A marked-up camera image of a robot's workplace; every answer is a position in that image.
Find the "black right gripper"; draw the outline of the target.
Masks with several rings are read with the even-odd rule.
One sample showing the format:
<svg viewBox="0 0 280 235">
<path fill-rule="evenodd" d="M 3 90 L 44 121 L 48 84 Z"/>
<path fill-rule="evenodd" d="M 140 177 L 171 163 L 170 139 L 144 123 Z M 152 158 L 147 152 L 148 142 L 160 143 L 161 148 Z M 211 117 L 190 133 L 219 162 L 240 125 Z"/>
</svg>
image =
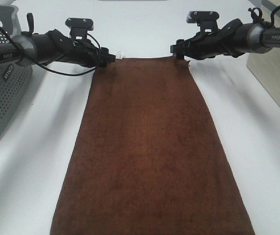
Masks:
<svg viewBox="0 0 280 235">
<path fill-rule="evenodd" d="M 178 39 L 170 46 L 170 52 L 179 60 L 184 60 L 185 56 L 196 60 L 214 58 L 217 55 L 237 58 L 243 53 L 238 51 L 232 42 L 236 30 L 241 26 L 241 20 L 235 19 L 216 32 L 199 31 L 190 39 Z"/>
</svg>

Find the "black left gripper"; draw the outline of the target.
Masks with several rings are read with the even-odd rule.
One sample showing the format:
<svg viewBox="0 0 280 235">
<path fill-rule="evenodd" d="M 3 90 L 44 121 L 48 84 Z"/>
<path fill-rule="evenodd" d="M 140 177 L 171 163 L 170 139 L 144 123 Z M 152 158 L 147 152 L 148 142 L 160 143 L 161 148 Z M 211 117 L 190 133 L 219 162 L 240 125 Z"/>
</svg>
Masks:
<svg viewBox="0 0 280 235">
<path fill-rule="evenodd" d="M 49 38 L 57 50 L 56 62 L 77 64 L 86 68 L 105 68 L 116 61 L 116 56 L 110 54 L 108 48 L 97 47 L 88 38 L 73 40 L 57 29 L 49 32 Z"/>
</svg>

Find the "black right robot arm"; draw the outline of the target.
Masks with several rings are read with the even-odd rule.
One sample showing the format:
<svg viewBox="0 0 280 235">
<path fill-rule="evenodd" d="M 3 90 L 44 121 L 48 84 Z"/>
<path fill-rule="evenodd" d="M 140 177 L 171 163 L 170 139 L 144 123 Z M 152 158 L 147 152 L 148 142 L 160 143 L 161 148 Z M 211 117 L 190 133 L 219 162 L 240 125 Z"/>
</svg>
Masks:
<svg viewBox="0 0 280 235">
<path fill-rule="evenodd" d="M 171 45 L 170 52 L 177 59 L 189 57 L 196 60 L 214 58 L 217 55 L 237 58 L 245 53 L 265 54 L 273 48 L 280 48 L 280 27 L 275 27 L 277 6 L 267 22 L 258 7 L 249 8 L 252 23 L 243 24 L 240 19 L 228 22 L 218 28 L 219 14 L 215 11 L 190 11 L 188 24 L 197 24 L 200 28 L 194 37 L 178 39 Z"/>
</svg>

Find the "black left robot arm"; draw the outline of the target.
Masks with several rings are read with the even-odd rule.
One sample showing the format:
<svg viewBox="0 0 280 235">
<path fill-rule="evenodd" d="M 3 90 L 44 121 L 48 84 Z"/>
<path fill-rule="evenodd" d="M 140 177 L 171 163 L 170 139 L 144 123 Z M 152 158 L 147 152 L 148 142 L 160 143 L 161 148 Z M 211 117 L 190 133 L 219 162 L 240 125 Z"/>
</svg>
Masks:
<svg viewBox="0 0 280 235">
<path fill-rule="evenodd" d="M 80 65 L 92 72 L 104 68 L 116 60 L 108 48 L 101 47 L 98 41 L 92 43 L 94 37 L 89 34 L 93 30 L 93 20 L 68 18 L 65 21 L 70 29 L 66 37 L 59 30 L 50 30 L 45 34 L 34 33 L 32 13 L 27 14 L 28 31 L 10 37 L 0 27 L 0 32 L 7 43 L 0 44 L 0 66 L 16 63 L 22 67 L 37 65 L 45 70 L 52 62 L 62 62 Z"/>
</svg>

